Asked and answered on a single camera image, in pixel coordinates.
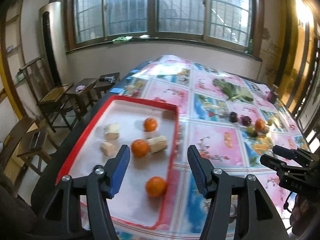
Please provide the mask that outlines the right hand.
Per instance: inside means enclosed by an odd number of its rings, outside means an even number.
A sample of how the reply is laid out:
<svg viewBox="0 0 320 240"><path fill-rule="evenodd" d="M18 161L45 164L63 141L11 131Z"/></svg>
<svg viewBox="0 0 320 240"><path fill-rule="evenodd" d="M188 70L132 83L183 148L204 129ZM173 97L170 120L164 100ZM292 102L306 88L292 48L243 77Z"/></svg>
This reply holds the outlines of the right hand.
<svg viewBox="0 0 320 240"><path fill-rule="evenodd" d="M297 194L290 225L297 239L319 239L319 202L312 202Z"/></svg>

